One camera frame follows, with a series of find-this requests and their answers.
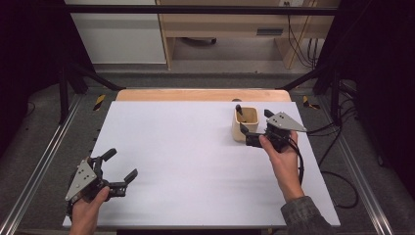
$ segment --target cup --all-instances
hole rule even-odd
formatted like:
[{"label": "cup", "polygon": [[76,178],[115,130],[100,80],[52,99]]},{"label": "cup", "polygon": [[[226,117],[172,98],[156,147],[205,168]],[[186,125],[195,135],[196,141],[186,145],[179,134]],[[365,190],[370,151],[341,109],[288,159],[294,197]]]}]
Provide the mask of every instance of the cup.
[{"label": "cup", "polygon": [[246,142],[245,135],[241,132],[242,123],[250,132],[256,132],[259,124],[258,113],[254,107],[241,107],[242,115],[234,110],[232,121],[232,137],[237,142]]}]

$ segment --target human hand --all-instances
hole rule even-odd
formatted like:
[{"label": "human hand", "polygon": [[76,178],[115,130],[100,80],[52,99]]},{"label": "human hand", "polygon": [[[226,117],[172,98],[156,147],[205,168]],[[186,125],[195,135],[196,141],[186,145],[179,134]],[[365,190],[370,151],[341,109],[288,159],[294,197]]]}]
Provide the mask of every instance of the human hand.
[{"label": "human hand", "polygon": [[[299,136],[295,131],[291,131],[291,138],[298,143]],[[271,142],[263,135],[259,136],[262,148],[269,156],[278,185],[283,192],[287,203],[304,196],[299,181],[298,155],[292,147],[287,147],[283,153],[278,153]]]},{"label": "human hand", "polygon": [[92,235],[97,228],[100,206],[107,200],[110,187],[104,187],[91,203],[80,199],[73,205],[69,235]]}]

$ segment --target aluminum rail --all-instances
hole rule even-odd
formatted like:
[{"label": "aluminum rail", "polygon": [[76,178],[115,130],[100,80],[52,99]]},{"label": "aluminum rail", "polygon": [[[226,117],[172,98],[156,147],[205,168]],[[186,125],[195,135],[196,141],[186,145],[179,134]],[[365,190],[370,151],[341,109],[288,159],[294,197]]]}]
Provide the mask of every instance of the aluminum rail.
[{"label": "aluminum rail", "polygon": [[24,189],[19,196],[18,200],[16,201],[15,205],[9,212],[7,218],[3,221],[0,226],[0,235],[11,235],[16,232],[22,218],[31,203],[31,200],[36,193],[37,188],[39,187],[43,176],[46,173],[46,170],[49,167],[49,164],[55,157],[56,152],[58,151],[59,146],[61,145],[62,140],[64,139],[67,130],[73,120],[73,117],[76,114],[76,111],[79,107],[79,104],[82,100],[82,95],[75,95],[73,101],[70,105],[70,113],[67,119],[63,124],[60,124],[55,131],[54,136],[52,137],[51,141],[49,142],[48,147],[46,148],[45,152],[43,153],[39,163],[36,166],[33,174],[27,181]]},{"label": "aluminum rail", "polygon": [[[328,112],[329,101],[327,100],[327,98],[318,98],[319,103],[322,104],[322,108],[328,121],[331,121],[331,116]],[[350,147],[348,146],[342,134],[339,138],[339,144],[341,151],[343,152],[342,156],[344,158],[348,172],[350,173],[350,176],[356,185],[356,189],[359,193],[360,199],[366,207],[366,210],[369,213],[369,216],[372,220],[372,223],[376,231],[380,235],[392,235],[393,231],[391,225],[389,224],[388,219],[381,208],[381,205],[376,199],[376,196],[373,193],[369,182],[366,180],[366,177],[363,174],[363,170],[358,165],[353,153],[351,152]]]}]

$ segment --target black curtain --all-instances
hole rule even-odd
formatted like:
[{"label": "black curtain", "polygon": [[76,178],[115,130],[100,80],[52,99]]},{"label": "black curtain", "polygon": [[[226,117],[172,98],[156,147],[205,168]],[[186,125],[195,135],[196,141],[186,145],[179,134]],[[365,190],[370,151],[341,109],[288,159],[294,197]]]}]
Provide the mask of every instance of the black curtain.
[{"label": "black curtain", "polygon": [[[394,168],[415,198],[415,2],[373,0],[365,9],[367,2],[342,1],[358,14],[335,17],[319,64],[335,60],[340,78],[355,81],[356,106],[379,160]],[[360,14],[339,57],[331,57]],[[331,79],[329,73],[318,77],[316,91],[324,92]]]},{"label": "black curtain", "polygon": [[[6,0],[0,6],[0,156],[19,129],[31,94],[58,83],[64,65],[76,62],[94,71],[70,14],[46,12],[38,4]],[[69,71],[68,80],[86,91],[81,74]]]}]

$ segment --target sleeve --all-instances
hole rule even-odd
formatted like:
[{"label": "sleeve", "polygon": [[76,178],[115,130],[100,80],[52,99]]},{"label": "sleeve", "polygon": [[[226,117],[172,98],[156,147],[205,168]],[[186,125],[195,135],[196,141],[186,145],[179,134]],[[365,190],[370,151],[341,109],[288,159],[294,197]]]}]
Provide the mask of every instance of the sleeve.
[{"label": "sleeve", "polygon": [[293,200],[281,208],[288,234],[335,234],[310,197]]}]

